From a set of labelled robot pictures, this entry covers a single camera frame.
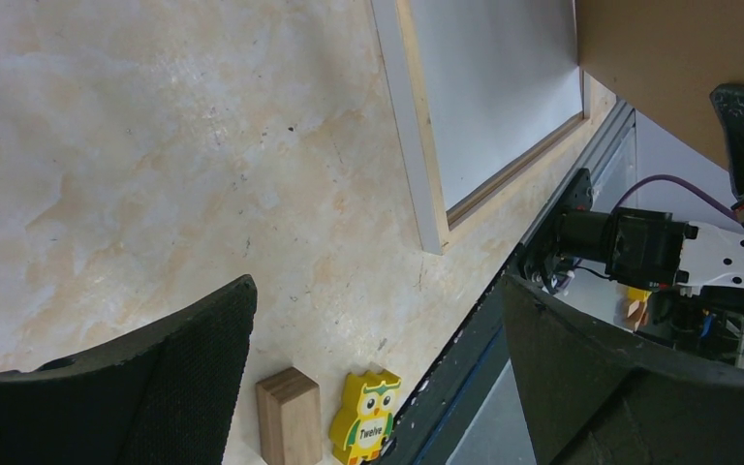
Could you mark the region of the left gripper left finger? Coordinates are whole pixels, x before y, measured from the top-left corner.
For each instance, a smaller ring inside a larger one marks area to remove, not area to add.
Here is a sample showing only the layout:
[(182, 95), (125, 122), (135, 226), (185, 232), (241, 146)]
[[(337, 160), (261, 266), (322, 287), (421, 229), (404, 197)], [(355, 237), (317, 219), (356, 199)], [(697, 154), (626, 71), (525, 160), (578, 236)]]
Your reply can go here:
[(36, 370), (0, 372), (0, 464), (219, 464), (258, 291), (190, 306)]

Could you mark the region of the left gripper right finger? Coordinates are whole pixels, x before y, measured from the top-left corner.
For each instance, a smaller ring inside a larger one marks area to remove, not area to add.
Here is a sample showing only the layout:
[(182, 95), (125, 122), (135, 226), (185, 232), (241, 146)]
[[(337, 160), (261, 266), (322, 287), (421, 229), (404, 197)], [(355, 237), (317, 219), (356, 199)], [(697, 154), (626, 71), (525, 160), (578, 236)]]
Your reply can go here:
[(541, 464), (744, 464), (744, 370), (500, 282), (511, 365)]

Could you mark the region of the brown cardboard backing board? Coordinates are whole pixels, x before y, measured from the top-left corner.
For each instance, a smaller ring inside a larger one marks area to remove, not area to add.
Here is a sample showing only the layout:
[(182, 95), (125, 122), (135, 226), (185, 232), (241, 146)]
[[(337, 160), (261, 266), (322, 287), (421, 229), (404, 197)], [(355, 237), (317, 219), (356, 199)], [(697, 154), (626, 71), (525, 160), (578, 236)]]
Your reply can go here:
[(709, 95), (723, 83), (744, 84), (744, 1), (584, 0), (575, 13), (583, 70), (727, 168)]

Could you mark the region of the small wooden block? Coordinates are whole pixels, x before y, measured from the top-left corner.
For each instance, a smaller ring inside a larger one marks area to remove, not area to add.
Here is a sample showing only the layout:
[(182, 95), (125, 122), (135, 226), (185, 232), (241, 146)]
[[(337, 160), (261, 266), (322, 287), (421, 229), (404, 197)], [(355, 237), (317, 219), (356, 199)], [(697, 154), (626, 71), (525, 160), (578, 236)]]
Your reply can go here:
[(294, 367), (256, 383), (261, 456), (267, 464), (323, 459), (320, 387)]

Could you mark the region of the light wooden picture frame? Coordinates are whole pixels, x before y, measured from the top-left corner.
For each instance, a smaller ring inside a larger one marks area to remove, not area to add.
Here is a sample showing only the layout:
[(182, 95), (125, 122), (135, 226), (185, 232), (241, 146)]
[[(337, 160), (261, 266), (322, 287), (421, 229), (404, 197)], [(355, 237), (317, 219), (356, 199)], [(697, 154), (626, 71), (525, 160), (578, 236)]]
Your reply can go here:
[(485, 181), (452, 209), (444, 204), (413, 1), (375, 1), (372, 11), (424, 251), (447, 252), (555, 163), (579, 154), (608, 115), (613, 95), (578, 62), (583, 110)]

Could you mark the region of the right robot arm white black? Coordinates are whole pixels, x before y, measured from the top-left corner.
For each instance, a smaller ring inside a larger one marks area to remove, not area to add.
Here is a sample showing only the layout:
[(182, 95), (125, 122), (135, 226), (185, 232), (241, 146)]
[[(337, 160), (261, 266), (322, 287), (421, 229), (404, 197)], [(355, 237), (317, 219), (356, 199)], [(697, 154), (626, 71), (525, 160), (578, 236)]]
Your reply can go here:
[[(735, 195), (726, 214), (744, 228), (744, 85), (721, 84), (710, 101), (725, 136)], [(609, 280), (647, 291), (744, 289), (744, 232), (678, 222), (667, 212), (616, 206), (602, 213), (566, 205), (554, 216), (542, 251), (547, 258), (603, 264)]]

